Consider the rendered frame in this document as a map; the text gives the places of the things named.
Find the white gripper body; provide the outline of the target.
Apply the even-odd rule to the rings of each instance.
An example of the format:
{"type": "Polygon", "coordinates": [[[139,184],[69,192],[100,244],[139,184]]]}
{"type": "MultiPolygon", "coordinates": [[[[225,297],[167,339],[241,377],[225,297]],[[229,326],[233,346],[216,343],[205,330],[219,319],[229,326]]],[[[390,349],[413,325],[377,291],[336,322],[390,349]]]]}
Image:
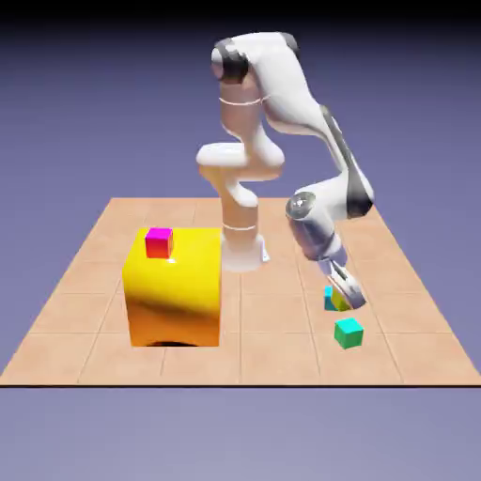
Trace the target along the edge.
{"type": "Polygon", "coordinates": [[[366,299],[360,284],[345,267],[332,265],[328,278],[351,308],[358,309],[365,305],[366,299]]]}

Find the large yellow box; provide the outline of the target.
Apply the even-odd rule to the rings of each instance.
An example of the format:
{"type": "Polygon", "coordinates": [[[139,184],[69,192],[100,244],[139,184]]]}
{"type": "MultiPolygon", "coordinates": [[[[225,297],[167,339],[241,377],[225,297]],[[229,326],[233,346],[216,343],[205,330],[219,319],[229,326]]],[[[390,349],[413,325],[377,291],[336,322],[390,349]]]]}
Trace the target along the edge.
{"type": "Polygon", "coordinates": [[[147,255],[137,231],[122,269],[131,343],[216,347],[220,341],[222,250],[218,228],[175,228],[168,258],[147,255]]]}

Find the small green cube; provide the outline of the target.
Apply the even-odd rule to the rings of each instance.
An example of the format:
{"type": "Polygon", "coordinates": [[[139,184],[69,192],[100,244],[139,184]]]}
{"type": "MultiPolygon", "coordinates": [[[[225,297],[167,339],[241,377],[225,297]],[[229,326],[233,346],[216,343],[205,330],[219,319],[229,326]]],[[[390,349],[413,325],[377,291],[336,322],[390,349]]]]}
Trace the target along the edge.
{"type": "Polygon", "coordinates": [[[334,339],[343,349],[362,345],[364,327],[355,318],[338,320],[334,325],[334,339]]]}

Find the small magenta cube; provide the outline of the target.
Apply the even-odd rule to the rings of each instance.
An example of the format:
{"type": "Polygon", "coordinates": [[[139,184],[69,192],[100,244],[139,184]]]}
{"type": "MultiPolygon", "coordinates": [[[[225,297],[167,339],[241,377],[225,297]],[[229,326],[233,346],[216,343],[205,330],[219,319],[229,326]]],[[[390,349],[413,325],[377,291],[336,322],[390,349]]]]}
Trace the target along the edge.
{"type": "Polygon", "coordinates": [[[168,259],[173,251],[173,229],[152,227],[145,235],[147,258],[168,259]]]}

